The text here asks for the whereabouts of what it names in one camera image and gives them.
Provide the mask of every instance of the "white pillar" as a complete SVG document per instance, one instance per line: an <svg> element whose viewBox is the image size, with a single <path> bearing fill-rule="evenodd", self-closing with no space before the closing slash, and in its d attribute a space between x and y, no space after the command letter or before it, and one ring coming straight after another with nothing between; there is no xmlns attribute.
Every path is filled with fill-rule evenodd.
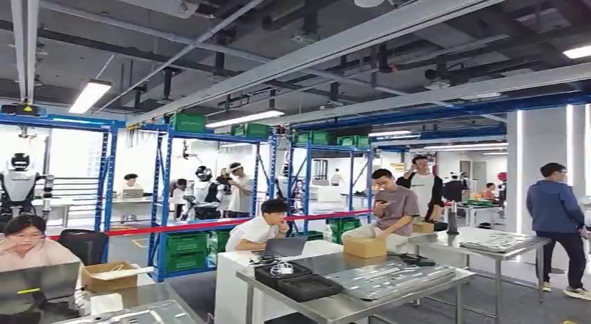
<svg viewBox="0 0 591 324"><path fill-rule="evenodd" d="M585 194L585 106L516 111L507 117L507 230L532 233L525 208L528 188L542 178L539 168L549 162L567 167L577 196ZM533 262L534 256L526 256ZM553 267L566 268L567 256L557 246Z"/></svg>

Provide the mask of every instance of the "gray t-shirt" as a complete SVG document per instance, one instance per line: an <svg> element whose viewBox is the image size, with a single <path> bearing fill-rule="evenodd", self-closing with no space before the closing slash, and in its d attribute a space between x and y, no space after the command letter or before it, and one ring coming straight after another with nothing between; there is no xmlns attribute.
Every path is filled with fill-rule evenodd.
<svg viewBox="0 0 591 324"><path fill-rule="evenodd" d="M397 190L381 190L376 193L376 202L380 200L390 202L384 211L384 216L376 222L376 226L381 230L386 230L389 226L396 224L403 216L420 215L417 195L408 188L399 186ZM413 223L408 223L394 233L405 237L411 236Z"/></svg>

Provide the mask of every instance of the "blue jacket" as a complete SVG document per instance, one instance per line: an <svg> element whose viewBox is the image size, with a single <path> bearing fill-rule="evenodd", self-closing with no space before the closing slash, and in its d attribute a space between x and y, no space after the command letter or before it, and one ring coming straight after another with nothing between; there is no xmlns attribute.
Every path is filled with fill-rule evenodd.
<svg viewBox="0 0 591 324"><path fill-rule="evenodd" d="M585 223L585 215L566 183L539 180L528 190L525 204L534 231L575 233Z"/></svg>

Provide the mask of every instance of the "red rope barrier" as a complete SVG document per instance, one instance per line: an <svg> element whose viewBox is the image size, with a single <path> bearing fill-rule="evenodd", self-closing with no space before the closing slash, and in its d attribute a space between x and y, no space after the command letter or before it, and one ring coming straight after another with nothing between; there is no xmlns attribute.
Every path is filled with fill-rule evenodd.
<svg viewBox="0 0 591 324"><path fill-rule="evenodd" d="M288 216L285 220L287 221L297 221L297 220L316 220L316 219L328 219L328 218L338 218L338 217L348 217L348 216L357 216L362 214L371 213L372 210L354 210L354 211L338 211L334 213L326 213L320 215L295 215L295 216ZM151 228L141 228L141 229L126 229L126 230L110 230L105 232L109 236L129 236L129 235L141 235L145 233L157 233L157 232L174 232L174 231L189 231L189 230L211 230L213 228L217 228L220 226L232 226L232 225L239 225L250 218L232 218L232 219L218 219L215 222L199 222L199 223L191 223L191 224L183 224L183 225L173 225L173 226L155 226ZM58 236L50 236L49 238L53 240L57 240Z"/></svg>

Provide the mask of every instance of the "ceiling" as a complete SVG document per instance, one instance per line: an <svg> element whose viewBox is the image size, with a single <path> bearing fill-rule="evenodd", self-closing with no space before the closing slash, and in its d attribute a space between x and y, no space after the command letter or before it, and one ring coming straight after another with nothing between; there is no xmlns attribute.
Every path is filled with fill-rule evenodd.
<svg viewBox="0 0 591 324"><path fill-rule="evenodd" d="M48 5L44 6L43 3L75 8L171 35L197 39L248 1L250 0L42 0L36 65L39 86L35 89L34 102L68 107L89 79L98 78L113 84L110 94L98 103L98 106L105 105L185 46L108 23L66 15L47 9ZM396 4L406 1L409 0L393 0ZM445 75L441 79L451 85L573 64L575 61L564 56L562 51L591 42L591 31L585 28L591 22L590 2L591 0L509 0L444 24L389 40L384 43L387 51L383 58L394 70L389 73L374 73L375 83L401 93L425 91L425 86L431 84L425 77L425 71L437 69L437 62ZM305 0L265 0L209 42L277 58L306 46L294 41L294 36L307 33L311 34L308 38L326 39L392 9L396 8L387 1L375 8L360 8L353 0L308 0L307 3ZM18 83L15 82L18 75L11 19L9 0L0 0L0 49L3 49L0 60L5 63L0 66L0 97L8 100L18 99L20 95ZM533 42L536 35L540 39ZM370 49L363 49L344 58L326 61L314 68L340 75L359 73L361 69L371 69L371 53ZM450 57L439 56L433 59L446 53ZM221 55L215 52L194 49L170 67L172 78L168 100L164 100L166 75L162 71L142 84L140 91L127 93L111 103L105 111L145 113L261 65L228 55L224 56L223 65L220 65L220 59ZM362 59L363 65L360 65L359 59ZM371 76L372 73L366 72L355 78L370 83ZM271 90L275 90L276 94L283 94L325 81L326 78L297 72L234 93L229 97L229 102L226 98L214 100L194 107L192 111L212 114L209 116L210 120L253 114L269 108ZM499 99L586 91L587 88L587 82L579 82L508 92ZM326 83L306 92L276 97L275 107L287 114L298 114L389 96L393 95L373 89L371 84L360 86ZM450 102L462 105L479 101L481 100ZM396 112L430 108L440 107L401 107ZM388 123L387 126L425 130L433 125L443 129L497 124L500 122L489 118L462 116L414 123Z"/></svg>

